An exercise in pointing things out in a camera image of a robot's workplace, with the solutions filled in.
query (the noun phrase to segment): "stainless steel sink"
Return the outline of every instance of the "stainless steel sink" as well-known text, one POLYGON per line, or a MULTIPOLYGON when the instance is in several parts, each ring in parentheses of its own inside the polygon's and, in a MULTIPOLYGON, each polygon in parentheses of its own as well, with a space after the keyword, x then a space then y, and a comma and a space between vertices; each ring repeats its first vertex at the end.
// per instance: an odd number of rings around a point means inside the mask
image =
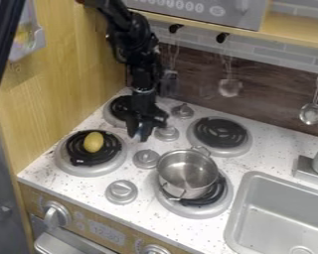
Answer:
POLYGON ((225 239, 239 254, 318 254, 318 190, 247 173, 225 239))

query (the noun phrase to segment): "silver pot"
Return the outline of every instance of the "silver pot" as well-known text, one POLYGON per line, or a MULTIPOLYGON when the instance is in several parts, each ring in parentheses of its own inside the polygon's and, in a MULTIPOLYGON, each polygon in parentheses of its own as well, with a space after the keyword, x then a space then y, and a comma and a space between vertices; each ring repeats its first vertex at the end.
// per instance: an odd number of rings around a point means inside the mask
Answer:
POLYGON ((176 150, 160 157, 157 164, 161 188, 171 199, 195 199, 206 194, 220 173, 204 147, 176 150))

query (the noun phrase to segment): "hook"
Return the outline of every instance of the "hook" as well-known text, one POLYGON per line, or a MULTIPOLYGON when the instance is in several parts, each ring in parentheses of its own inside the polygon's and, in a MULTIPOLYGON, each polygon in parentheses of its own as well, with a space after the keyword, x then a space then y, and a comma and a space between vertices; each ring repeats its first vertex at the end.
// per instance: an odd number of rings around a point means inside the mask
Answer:
POLYGON ((169 27, 169 32, 170 32, 171 34, 175 34, 175 33, 177 33, 177 31, 178 31, 179 29, 181 29, 182 27, 184 27, 184 25, 173 24, 173 25, 171 25, 171 26, 169 27))
POLYGON ((227 37, 229 35, 230 35, 229 33, 220 33, 220 34, 218 34, 216 36, 217 43, 222 44, 227 39, 227 37))

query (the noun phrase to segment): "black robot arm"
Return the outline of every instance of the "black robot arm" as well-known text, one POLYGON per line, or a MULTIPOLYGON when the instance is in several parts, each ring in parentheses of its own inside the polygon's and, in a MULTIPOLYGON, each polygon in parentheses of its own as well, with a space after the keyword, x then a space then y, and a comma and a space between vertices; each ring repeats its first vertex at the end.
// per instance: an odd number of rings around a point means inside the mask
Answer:
POLYGON ((156 106, 156 90, 162 76, 158 39, 147 19, 128 11, 121 0, 77 0, 96 8, 108 22, 107 39, 116 59, 132 76, 131 109, 126 116, 128 135, 147 141, 153 128, 166 127, 168 114, 156 106))

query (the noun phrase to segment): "yellow ball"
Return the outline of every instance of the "yellow ball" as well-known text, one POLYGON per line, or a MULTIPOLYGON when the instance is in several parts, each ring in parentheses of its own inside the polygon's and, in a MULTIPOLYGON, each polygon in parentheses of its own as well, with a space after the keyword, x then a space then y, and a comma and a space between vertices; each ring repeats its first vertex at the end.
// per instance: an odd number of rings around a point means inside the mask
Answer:
POLYGON ((83 147, 90 153, 96 153, 103 146, 103 136, 101 133, 93 131, 85 136, 83 147))

